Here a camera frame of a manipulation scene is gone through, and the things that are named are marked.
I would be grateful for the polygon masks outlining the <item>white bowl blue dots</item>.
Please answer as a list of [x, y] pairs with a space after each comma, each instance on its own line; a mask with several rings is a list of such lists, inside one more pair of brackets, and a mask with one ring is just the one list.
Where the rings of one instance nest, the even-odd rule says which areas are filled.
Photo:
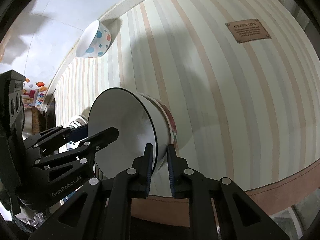
[[75, 55], [83, 58], [101, 57], [109, 49], [111, 41], [109, 29], [99, 20], [95, 20], [81, 35]]

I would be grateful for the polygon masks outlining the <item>brown cloth label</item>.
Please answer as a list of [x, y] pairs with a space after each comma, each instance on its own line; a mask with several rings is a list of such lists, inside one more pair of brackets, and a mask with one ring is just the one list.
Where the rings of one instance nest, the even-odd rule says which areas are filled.
[[257, 18], [228, 22], [225, 25], [238, 44], [271, 38]]

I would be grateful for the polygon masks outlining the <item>blue striped white plate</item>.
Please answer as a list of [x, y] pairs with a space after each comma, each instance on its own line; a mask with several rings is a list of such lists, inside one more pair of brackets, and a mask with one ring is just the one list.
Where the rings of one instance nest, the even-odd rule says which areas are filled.
[[88, 118], [82, 114], [75, 115], [69, 121], [68, 127], [78, 128], [88, 123]]

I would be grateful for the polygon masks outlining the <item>striped cat table cloth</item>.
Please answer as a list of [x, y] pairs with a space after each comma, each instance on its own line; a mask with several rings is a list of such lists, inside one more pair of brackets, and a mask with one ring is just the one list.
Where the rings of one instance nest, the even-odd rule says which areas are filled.
[[[253, 18], [271, 38], [238, 44], [225, 24]], [[267, 213], [319, 188], [319, 58], [278, 0], [134, 1], [103, 22], [113, 41], [102, 57], [68, 56], [58, 124], [121, 87], [165, 104], [178, 154], [209, 178], [231, 178]]]

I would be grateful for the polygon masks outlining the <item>colourful wall sticker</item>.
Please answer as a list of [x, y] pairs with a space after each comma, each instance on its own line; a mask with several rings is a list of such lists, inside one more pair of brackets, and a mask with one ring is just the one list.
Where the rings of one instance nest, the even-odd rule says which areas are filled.
[[23, 83], [22, 101], [25, 109], [32, 106], [40, 109], [44, 103], [44, 97], [48, 90], [48, 84], [42, 81], [35, 82], [26, 78]]

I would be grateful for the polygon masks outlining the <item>steel wok with lid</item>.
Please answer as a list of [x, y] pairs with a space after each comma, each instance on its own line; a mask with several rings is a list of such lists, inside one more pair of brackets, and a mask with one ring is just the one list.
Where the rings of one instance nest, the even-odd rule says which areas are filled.
[[22, 135], [29, 137], [40, 133], [43, 125], [43, 116], [34, 106], [24, 110], [24, 128]]

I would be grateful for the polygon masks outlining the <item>plain white bowl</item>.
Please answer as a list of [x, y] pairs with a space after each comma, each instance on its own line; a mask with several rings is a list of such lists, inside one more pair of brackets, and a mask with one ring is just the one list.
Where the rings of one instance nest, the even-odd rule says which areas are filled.
[[170, 144], [173, 144], [175, 147], [177, 146], [177, 127], [175, 124], [175, 120], [171, 114], [171, 111], [168, 109], [168, 107], [161, 103], [159, 100], [143, 94], [144, 98], [146, 98], [147, 100], [149, 100], [152, 104], [154, 104], [163, 114], [163, 116], [166, 118], [167, 120], [167, 125], [168, 125], [168, 129], [170, 132]]

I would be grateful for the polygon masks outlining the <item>white bowl dark rim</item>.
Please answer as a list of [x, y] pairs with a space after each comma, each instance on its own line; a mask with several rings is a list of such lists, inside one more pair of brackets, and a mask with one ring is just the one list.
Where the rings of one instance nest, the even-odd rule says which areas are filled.
[[118, 130], [118, 139], [95, 156], [95, 162], [107, 178], [131, 167], [134, 159], [143, 155], [146, 144], [153, 147], [152, 173], [159, 170], [170, 132], [166, 118], [155, 104], [142, 94], [123, 88], [105, 90], [91, 107], [88, 135], [110, 127]]

